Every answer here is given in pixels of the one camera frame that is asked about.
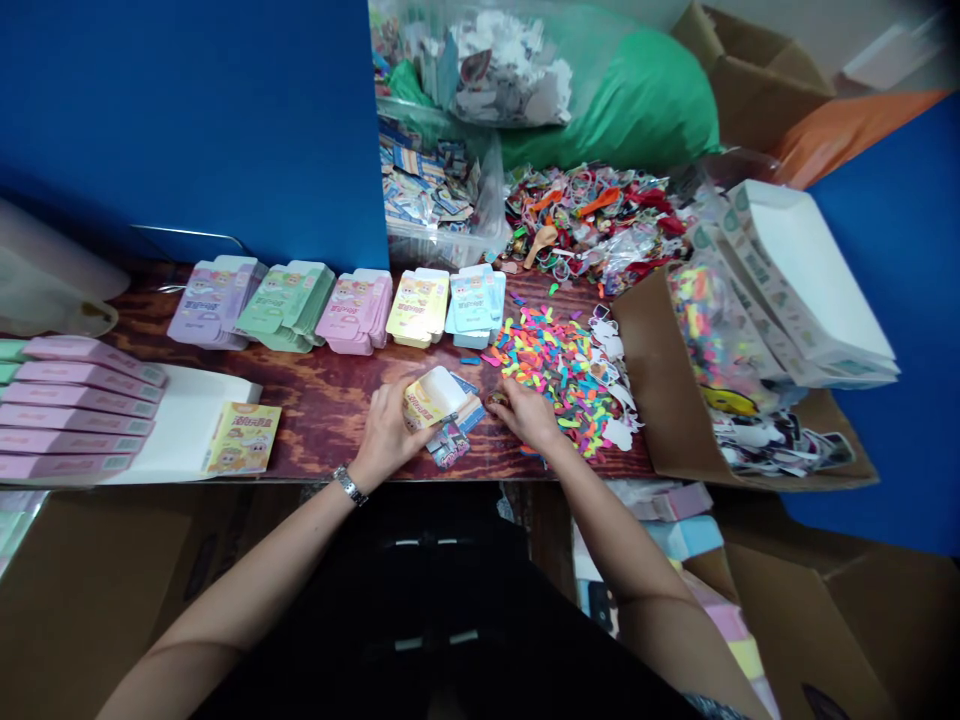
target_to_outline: brown cardboard box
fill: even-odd
[[[953,714],[934,711],[949,707],[960,648],[951,560],[804,527],[767,494],[717,504],[783,720]]]
[[[812,390],[794,412],[804,427],[843,433],[857,455],[856,462],[802,478],[734,475],[717,447],[707,405],[694,379],[666,272],[655,272],[617,298],[613,316],[620,327],[633,396],[646,423],[650,460],[658,474],[785,492],[843,490],[879,481],[850,421],[827,390]]]
[[[672,34],[710,78],[728,145],[765,152],[836,96],[795,40],[719,10],[691,3]]]
[[[291,487],[51,495],[0,579],[4,717],[94,717],[184,608],[296,505]]]

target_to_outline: blue wall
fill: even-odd
[[[365,2],[5,6],[0,195],[104,254],[388,266]]]

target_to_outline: person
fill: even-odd
[[[379,498],[361,507],[436,430],[406,428],[409,382],[373,393],[347,477],[204,592],[101,720],[769,717],[680,575],[549,402],[519,383],[502,381],[508,403],[489,411],[556,473],[616,600],[621,643],[539,573],[521,528],[472,516],[455,485],[439,508],[424,500],[436,486],[402,512]]]

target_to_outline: pile of small items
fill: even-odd
[[[439,140],[435,153],[393,118],[380,116],[380,172],[388,222],[468,232],[479,195],[480,163],[459,140]]]
[[[601,164],[567,172],[516,168],[506,178],[514,235],[502,269],[516,269],[511,259],[523,261],[560,282],[599,282],[601,297],[619,295],[687,253],[686,228],[667,184],[667,178]]]
[[[700,253],[667,272],[694,375],[730,468],[739,475],[805,477],[853,462],[854,451],[843,435],[801,427],[789,412],[805,389],[790,381],[761,380],[733,321],[722,275]]]
[[[554,319],[553,308],[537,311],[511,294],[521,306],[521,320],[508,318],[497,342],[480,357],[550,400],[557,424],[587,462],[606,462],[604,450],[613,446],[630,450],[642,424],[622,367],[616,323],[595,315],[584,328],[579,312],[562,322]],[[527,446],[521,452],[537,455]]]

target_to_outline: hand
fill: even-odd
[[[543,395],[513,378],[501,378],[499,388],[510,400],[510,406],[488,403],[487,409],[520,440],[541,455],[564,442],[553,406]]]
[[[413,458],[437,431],[435,426],[412,433],[403,421],[403,391],[413,378],[401,378],[373,391],[367,426],[347,473],[365,495]]]

